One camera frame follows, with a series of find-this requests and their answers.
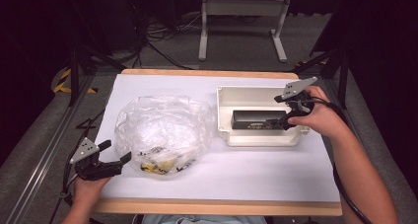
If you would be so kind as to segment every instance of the clear plastic bag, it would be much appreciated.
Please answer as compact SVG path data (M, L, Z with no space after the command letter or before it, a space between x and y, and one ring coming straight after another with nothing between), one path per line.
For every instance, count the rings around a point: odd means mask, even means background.
M177 173L207 150L215 120L207 103L188 96L140 97L119 113L115 148L119 156L132 152L137 171Z

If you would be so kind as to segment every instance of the person's right hand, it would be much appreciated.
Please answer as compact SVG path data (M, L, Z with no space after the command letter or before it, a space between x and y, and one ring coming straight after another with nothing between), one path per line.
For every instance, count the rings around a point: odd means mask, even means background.
M317 97L329 103L329 98L325 92L317 86L309 86L306 88L311 97ZM296 125L305 125L316 132L328 136L338 136L341 130L348 129L344 121L331 108L323 104L314 104L313 111L306 116L295 116L288 119L289 123Z

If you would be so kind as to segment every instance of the yellow and black striped tape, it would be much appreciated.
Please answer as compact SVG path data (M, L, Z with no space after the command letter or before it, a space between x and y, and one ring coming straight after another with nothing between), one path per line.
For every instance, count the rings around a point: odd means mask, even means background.
M56 84L55 88L53 89L54 93L71 93L71 88L65 88L64 83L67 80L68 76L71 74L71 68L67 67L67 69L62 74L61 78L59 79L58 83ZM98 88L89 88L87 93L97 93Z

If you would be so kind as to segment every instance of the hand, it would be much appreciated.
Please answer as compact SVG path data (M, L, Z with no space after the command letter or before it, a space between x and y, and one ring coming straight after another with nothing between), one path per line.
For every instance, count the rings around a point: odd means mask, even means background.
M81 204L85 207L93 208L101 196L102 188L109 180L110 178L84 181L81 178L76 178L74 182L74 204Z
M321 98L329 103L329 98L320 87L309 86L306 88L306 91L311 97ZM296 125L308 126L316 132L328 137L339 136L341 130L348 129L339 115L323 104L314 104L313 111L309 115L290 117L288 122Z

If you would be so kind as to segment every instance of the floor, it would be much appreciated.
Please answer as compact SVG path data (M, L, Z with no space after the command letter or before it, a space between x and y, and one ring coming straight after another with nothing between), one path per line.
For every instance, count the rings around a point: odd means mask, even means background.
M198 15L191 13L184 16L184 21L191 22L195 17ZM310 59L310 50L329 18L329 15L287 17L281 34L288 56L286 63L279 62L275 53L269 31L274 29L276 22L268 18L244 21L237 18L212 19L207 59L204 62L197 59L200 39L198 20L192 23L192 27L187 28L187 31L170 39L159 38L152 44L176 62L195 69L288 71L298 62ZM143 48L138 59L133 58L124 64L130 68L176 68L150 47ZM65 70L66 68L63 68L56 72L51 89L55 88ZM318 70L320 66L306 71L300 77L317 75ZM83 94L72 107L68 107L70 94L55 94L54 100L34 122L0 169L0 223L49 221L61 192L65 162L83 132L83 129L77 127L87 119L94 118L105 108L117 73L118 71L112 67L99 66L94 77L82 75L81 87L97 89L97 92ZM333 80L318 82L333 101L337 82L338 75ZM418 223L416 197L391 159L351 75L347 90L346 115L386 182L398 210L400 223ZM96 128L90 130L88 137L95 138L100 124L99 117L93 123ZM59 223L68 209L67 204L61 203L52 223ZM96 213L93 217L103 223L133 223L135 215ZM308 222L309 217L285 216L273 219L276 224L302 224ZM322 224L342 223L340 217L313 217L313 220Z

